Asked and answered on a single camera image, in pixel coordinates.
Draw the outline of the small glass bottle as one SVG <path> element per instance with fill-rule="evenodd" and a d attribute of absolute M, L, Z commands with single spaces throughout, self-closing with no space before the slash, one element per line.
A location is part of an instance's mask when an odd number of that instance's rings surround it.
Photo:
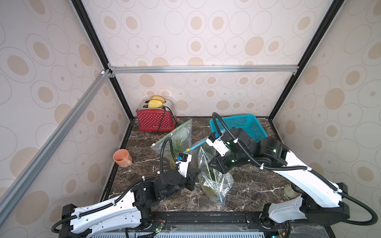
<path fill-rule="evenodd" d="M 300 195 L 299 192 L 295 191 L 295 190 L 292 188 L 292 184 L 288 184 L 287 186 L 285 186 L 285 187 L 283 188 L 283 192 L 284 192 L 284 194 L 285 194 L 288 198 L 290 198 L 290 199 L 297 198 L 297 197 Z"/>

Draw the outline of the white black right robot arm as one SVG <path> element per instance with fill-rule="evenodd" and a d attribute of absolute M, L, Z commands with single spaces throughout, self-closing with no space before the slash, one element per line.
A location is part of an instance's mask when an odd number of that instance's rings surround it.
<path fill-rule="evenodd" d="M 344 183 L 334 183 L 304 164 L 286 145 L 273 138 L 255 141 L 243 129 L 228 128 L 214 112 L 217 129 L 206 140 L 216 150 L 208 163 L 222 174 L 234 167 L 251 164 L 260 170 L 273 171 L 288 179 L 302 193 L 283 203 L 267 203 L 260 215 L 266 228 L 292 220 L 306 219 L 321 226 L 340 222 L 371 226 L 378 222 L 377 213 L 365 203 L 348 195 Z"/>

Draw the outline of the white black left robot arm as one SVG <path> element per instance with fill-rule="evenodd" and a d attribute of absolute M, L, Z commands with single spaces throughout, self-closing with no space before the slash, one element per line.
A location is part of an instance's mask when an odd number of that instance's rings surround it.
<path fill-rule="evenodd" d="M 85 207 L 64 206 L 61 220 L 52 226 L 51 231 L 60 238 L 90 238 L 119 228 L 145 229 L 156 222 L 151 208 L 185 188 L 194 191 L 200 174 L 199 169 L 189 168 L 191 155 L 184 153 L 178 157 L 171 155 L 176 166 L 165 170 L 163 158 L 167 145 L 171 151 L 174 150 L 172 139 L 165 139 L 160 149 L 157 175 L 142 177 L 121 195 L 109 200 Z"/>

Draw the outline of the aluminium frame bar left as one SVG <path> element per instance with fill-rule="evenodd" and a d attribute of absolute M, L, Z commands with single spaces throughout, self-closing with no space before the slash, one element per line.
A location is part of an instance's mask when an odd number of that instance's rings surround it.
<path fill-rule="evenodd" d="M 72 108 L 62 123 L 44 143 L 42 148 L 38 150 L 31 162 L 26 166 L 20 176 L 10 187 L 10 190 L 1 200 L 1 225 L 3 225 L 8 219 L 17 204 L 21 201 L 30 186 L 34 183 L 49 159 L 60 146 L 63 139 L 65 139 L 74 124 L 84 113 L 89 103 L 95 97 L 95 94 L 109 78 L 109 76 L 111 76 L 111 70 L 106 69 L 94 80 L 77 104 Z"/>

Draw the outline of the pink ceramic mug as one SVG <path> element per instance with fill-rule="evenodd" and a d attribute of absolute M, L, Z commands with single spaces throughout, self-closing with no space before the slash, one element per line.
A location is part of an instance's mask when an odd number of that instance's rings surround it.
<path fill-rule="evenodd" d="M 119 167 L 126 168 L 133 164 L 132 157 L 128 150 L 119 149 L 113 155 L 113 160 L 117 163 Z"/>

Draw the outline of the pineapple in green bag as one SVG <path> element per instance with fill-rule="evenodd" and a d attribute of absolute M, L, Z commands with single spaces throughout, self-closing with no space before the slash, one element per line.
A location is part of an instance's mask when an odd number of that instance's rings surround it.
<path fill-rule="evenodd" d="M 180 139 L 172 139 L 172 147 L 173 147 L 173 151 L 170 149 L 170 164 L 172 167 L 175 167 L 176 164 L 175 164 L 175 159 L 176 157 L 180 154 L 180 153 L 183 153 L 184 152 L 184 145 L 185 143 L 180 140 Z"/>

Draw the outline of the yellow pineapple green crown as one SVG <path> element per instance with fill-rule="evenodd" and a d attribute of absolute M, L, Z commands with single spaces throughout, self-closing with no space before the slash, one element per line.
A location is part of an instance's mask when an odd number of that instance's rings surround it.
<path fill-rule="evenodd" d="M 205 177 L 205 181 L 202 186 L 204 191 L 210 196 L 218 197 L 221 196 L 222 186 L 221 174 L 217 170 L 209 167 L 208 174 Z"/>

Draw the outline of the clear zip bag white seal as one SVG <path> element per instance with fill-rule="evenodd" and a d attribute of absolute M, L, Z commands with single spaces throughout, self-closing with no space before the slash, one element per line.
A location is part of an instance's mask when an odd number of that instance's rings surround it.
<path fill-rule="evenodd" d="M 198 181 L 201 189 L 212 202 L 224 205 L 226 197 L 233 187 L 234 179 L 230 173 L 222 174 L 208 165 L 215 154 L 215 149 L 206 143 L 199 147 L 197 154 L 198 168 L 200 169 Z"/>

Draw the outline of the yellow toast slice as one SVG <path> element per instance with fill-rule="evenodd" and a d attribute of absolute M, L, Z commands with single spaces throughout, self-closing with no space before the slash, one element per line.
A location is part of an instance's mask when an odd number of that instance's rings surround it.
<path fill-rule="evenodd" d="M 162 102 L 163 104 L 166 103 L 166 100 L 165 100 L 163 97 L 158 96 L 158 95 L 154 95 L 154 96 L 152 96 L 151 99 L 152 99 L 152 100 L 160 101 L 160 102 Z"/>
<path fill-rule="evenodd" d="M 163 106 L 163 102 L 160 100 L 153 99 L 148 102 L 148 108 L 150 109 L 157 109 L 157 108 L 161 108 L 162 106 Z"/>

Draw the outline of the clear zip bag blue slider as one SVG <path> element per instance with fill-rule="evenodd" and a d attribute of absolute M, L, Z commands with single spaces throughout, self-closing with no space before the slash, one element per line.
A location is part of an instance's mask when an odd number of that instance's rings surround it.
<path fill-rule="evenodd" d="M 186 151 L 188 156 L 188 170 L 187 175 L 190 176 L 191 173 L 195 172 L 197 169 L 201 171 L 206 171 L 209 169 L 208 163 L 215 156 L 215 149 L 206 143 L 206 139 L 202 139 L 196 142 L 190 151 Z"/>

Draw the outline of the clear zip bag green seal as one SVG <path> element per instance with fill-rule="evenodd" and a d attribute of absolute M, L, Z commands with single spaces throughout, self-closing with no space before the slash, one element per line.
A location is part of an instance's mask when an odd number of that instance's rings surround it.
<path fill-rule="evenodd" d="M 161 147 L 166 138 L 171 138 L 173 145 L 173 152 L 171 152 L 170 142 L 167 142 L 164 149 L 163 157 L 170 163 L 171 167 L 175 167 L 175 160 L 180 153 L 183 153 L 191 146 L 191 131 L 192 131 L 192 119 L 188 119 L 179 127 L 162 137 L 156 143 L 151 145 L 151 149 L 154 150 L 157 154 L 160 154 Z"/>

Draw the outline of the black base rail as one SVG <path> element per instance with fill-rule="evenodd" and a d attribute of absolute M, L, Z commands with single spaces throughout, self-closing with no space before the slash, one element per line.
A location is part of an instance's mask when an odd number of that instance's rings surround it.
<path fill-rule="evenodd" d="M 95 236 L 121 228 L 137 231 L 153 231 L 159 223 L 164 229 L 176 231 L 180 228 L 201 227 L 212 234 L 238 232 L 259 232 L 265 238 L 333 238 L 329 226 L 316 225 L 307 220 L 264 225 L 260 212 L 152 212 L 127 211 L 110 215 L 106 210 L 82 216 L 71 221 L 72 233 Z"/>

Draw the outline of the red polka dot toaster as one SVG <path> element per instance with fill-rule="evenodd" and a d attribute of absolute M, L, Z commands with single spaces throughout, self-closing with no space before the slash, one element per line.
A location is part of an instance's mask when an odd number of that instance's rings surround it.
<path fill-rule="evenodd" d="M 161 108 L 150 109 L 148 102 L 144 99 L 137 108 L 136 113 L 140 131 L 172 131 L 178 126 L 174 103 L 166 99 Z"/>

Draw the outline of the yellow toast slice front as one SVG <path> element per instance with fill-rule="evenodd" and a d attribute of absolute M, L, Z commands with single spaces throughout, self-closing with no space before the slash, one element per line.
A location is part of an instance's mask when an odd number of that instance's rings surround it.
<path fill-rule="evenodd" d="M 161 108 L 162 106 L 163 106 L 163 102 L 160 100 L 153 99 L 148 102 L 148 108 L 150 109 L 157 109 L 157 108 Z"/>

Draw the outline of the yellow toast slice back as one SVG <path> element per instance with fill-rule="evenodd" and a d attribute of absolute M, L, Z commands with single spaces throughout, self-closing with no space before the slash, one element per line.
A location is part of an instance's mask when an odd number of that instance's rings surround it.
<path fill-rule="evenodd" d="M 152 96 L 151 99 L 152 99 L 152 100 L 160 101 L 160 102 L 162 102 L 163 104 L 166 103 L 166 100 L 165 100 L 163 97 L 158 96 L 158 95 L 154 95 L 154 96 Z"/>

